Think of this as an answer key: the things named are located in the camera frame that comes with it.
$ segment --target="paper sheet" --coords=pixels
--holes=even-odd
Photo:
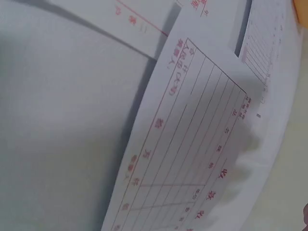
[[[182,6],[194,9],[228,44],[238,0],[49,0],[137,50],[158,58]]]
[[[255,118],[262,83],[180,13],[151,76],[102,231],[201,230]]]
[[[279,61],[285,23],[285,0],[253,0],[239,58],[263,82],[261,103]]]

